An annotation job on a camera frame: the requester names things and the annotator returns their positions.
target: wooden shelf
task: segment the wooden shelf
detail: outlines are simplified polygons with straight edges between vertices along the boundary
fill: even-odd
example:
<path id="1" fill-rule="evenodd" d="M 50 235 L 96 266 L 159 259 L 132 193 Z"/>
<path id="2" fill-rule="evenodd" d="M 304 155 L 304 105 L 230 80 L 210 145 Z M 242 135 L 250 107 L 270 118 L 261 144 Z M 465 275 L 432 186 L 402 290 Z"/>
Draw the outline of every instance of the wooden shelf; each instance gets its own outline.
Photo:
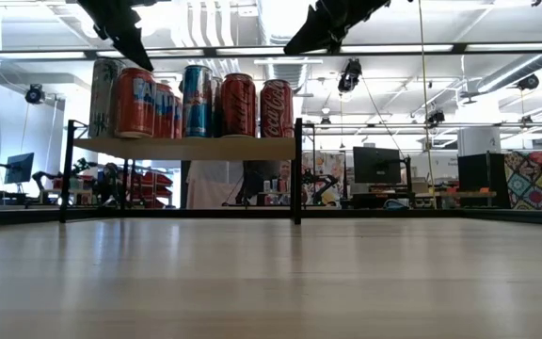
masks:
<path id="1" fill-rule="evenodd" d="M 74 146 L 123 159 L 291 160 L 293 137 L 219 137 L 183 139 L 75 139 Z"/>

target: red soda can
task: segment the red soda can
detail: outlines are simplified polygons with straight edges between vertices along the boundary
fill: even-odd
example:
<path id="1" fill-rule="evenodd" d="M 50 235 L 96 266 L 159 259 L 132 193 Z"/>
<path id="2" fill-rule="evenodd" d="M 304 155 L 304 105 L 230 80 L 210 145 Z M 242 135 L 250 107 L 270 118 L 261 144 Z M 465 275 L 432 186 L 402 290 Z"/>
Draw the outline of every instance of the red soda can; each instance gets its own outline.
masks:
<path id="1" fill-rule="evenodd" d="M 152 137 L 156 82 L 150 72 L 124 69 L 116 82 L 119 137 Z"/>
<path id="2" fill-rule="evenodd" d="M 173 118 L 173 138 L 182 138 L 183 130 L 183 100 L 175 96 L 175 116 Z"/>
<path id="3" fill-rule="evenodd" d="M 247 74 L 233 73 L 221 86 L 223 136 L 256 137 L 256 89 Z"/>
<path id="4" fill-rule="evenodd" d="M 154 137 L 173 138 L 175 95 L 166 84 L 156 84 Z"/>
<path id="5" fill-rule="evenodd" d="M 285 80 L 269 80 L 261 91 L 261 137 L 294 137 L 293 92 Z"/>

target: beverage can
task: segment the beverage can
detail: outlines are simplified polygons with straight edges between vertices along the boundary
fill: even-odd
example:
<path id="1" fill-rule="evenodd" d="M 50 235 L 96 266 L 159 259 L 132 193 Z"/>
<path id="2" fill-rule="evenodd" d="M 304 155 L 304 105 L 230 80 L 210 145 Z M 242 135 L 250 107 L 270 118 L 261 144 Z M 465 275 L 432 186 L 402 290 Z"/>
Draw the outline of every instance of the beverage can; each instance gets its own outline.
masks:
<path id="1" fill-rule="evenodd" d="M 125 65 L 122 61 L 100 57 L 93 64 L 89 137 L 113 137 L 116 112 L 113 109 L 113 87 Z"/>
<path id="2" fill-rule="evenodd" d="M 173 138 L 175 95 L 166 84 L 156 84 L 154 137 Z"/>
<path id="3" fill-rule="evenodd" d="M 219 77 L 213 77 L 211 82 L 211 91 L 213 98 L 212 104 L 212 137 L 223 136 L 223 102 L 221 101 L 221 86 L 223 85 L 223 79 Z"/>
<path id="4" fill-rule="evenodd" d="M 156 82 L 150 72 L 137 68 L 122 71 L 115 86 L 119 137 L 152 137 Z"/>
<path id="5" fill-rule="evenodd" d="M 293 92 L 285 80 L 268 80 L 261 91 L 261 137 L 294 137 Z"/>
<path id="6" fill-rule="evenodd" d="M 256 137 L 256 89 L 247 74 L 233 73 L 221 86 L 223 136 Z"/>
<path id="7" fill-rule="evenodd" d="M 190 65 L 183 76 L 183 118 L 185 137 L 211 137 L 213 71 Z"/>
<path id="8" fill-rule="evenodd" d="M 173 119 L 173 138 L 182 138 L 184 131 L 183 126 L 183 99 L 175 96 L 175 116 Z"/>

